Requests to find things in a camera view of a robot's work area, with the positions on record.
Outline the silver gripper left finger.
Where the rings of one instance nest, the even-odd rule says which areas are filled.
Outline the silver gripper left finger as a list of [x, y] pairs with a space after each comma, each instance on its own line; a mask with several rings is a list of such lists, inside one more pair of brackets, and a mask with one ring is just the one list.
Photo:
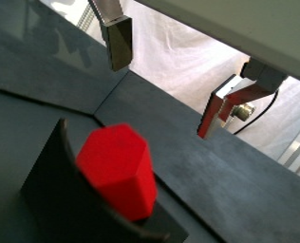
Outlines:
[[119, 0], [87, 0], [99, 21], [109, 67], [117, 71], [132, 61], [132, 18], [123, 14]]

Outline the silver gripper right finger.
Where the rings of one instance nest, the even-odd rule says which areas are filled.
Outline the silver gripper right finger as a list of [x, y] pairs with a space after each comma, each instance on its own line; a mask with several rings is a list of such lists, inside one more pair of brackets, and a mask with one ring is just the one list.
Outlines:
[[284, 72], [250, 58], [239, 74], [231, 75], [211, 92], [196, 135], [204, 139], [218, 126], [224, 125], [234, 110], [274, 94], [286, 78]]

